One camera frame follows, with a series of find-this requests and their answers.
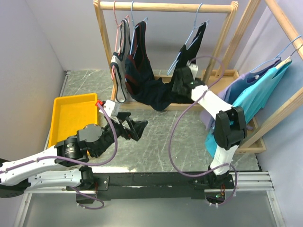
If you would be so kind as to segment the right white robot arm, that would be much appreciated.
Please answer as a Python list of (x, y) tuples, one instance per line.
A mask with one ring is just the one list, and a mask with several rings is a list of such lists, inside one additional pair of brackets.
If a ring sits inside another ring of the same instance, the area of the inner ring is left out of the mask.
[(199, 104), (215, 119), (214, 158), (210, 169), (197, 177), (213, 172), (207, 177), (208, 185), (219, 188), (224, 182), (223, 175), (230, 170), (235, 151), (247, 136), (244, 110), (223, 101), (202, 81), (195, 79), (188, 66), (177, 69), (173, 78), (172, 91), (190, 97), (194, 105)]

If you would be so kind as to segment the black tank top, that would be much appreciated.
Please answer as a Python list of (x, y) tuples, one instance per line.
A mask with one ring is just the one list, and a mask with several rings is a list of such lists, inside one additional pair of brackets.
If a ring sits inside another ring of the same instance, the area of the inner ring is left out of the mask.
[[(177, 57), (178, 62), (176, 63), (175, 69), (173, 71), (173, 76), (171, 78), (171, 81), (168, 85), (169, 89), (172, 89), (174, 80), (177, 76), (177, 69), (183, 68), (186, 66), (187, 62), (190, 61), (191, 59), (195, 58), (197, 56), (197, 53), (199, 51), (199, 48), (201, 46), (201, 42), (203, 39), (203, 35), (206, 29), (207, 23), (203, 22), (193, 38), (193, 41), (189, 45), (189, 47), (186, 47), (184, 44), (182, 48), (180, 49), (180, 55)], [(189, 99), (186, 96), (180, 96), (177, 93), (170, 93), (170, 100), (171, 103), (176, 103), (176, 104), (191, 104), (193, 101)]]

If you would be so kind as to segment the blue wire hanger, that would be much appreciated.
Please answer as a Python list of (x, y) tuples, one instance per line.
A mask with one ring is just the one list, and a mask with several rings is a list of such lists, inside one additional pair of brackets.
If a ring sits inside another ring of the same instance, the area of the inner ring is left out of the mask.
[[(193, 38), (195, 37), (196, 33), (197, 33), (197, 30), (199, 28), (199, 26), (202, 24), (199, 24), (197, 25), (196, 24), (196, 21), (197, 21), (197, 16), (198, 16), (198, 13), (200, 11), (200, 8), (203, 6), (203, 3), (200, 3), (200, 5), (198, 6), (197, 10), (196, 10), (196, 14), (195, 14), (195, 19), (194, 19), (194, 22), (193, 22), (193, 28), (192, 28), (192, 31), (190, 32), (187, 40), (185, 41), (185, 45), (186, 47), (189, 47), (189, 45), (191, 44), (191, 42), (193, 41)], [(167, 72), (167, 75), (169, 75), (174, 69), (175, 69), (175, 66), (176, 66), (176, 63), (178, 62), (177, 60), (177, 57), (180, 55), (180, 51), (179, 53), (177, 54), (175, 60), (173, 61), (172, 65), (169, 67), (168, 69), (168, 72)]]

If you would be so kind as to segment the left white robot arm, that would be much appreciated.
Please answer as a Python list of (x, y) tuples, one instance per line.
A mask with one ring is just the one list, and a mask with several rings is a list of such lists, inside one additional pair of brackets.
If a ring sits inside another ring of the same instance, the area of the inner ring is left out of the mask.
[(90, 157), (100, 157), (118, 137), (138, 141), (148, 124), (119, 112), (105, 127), (89, 124), (76, 135), (50, 148), (16, 161), (0, 161), (0, 196), (12, 198), (27, 191), (52, 186), (89, 190), (94, 186)]

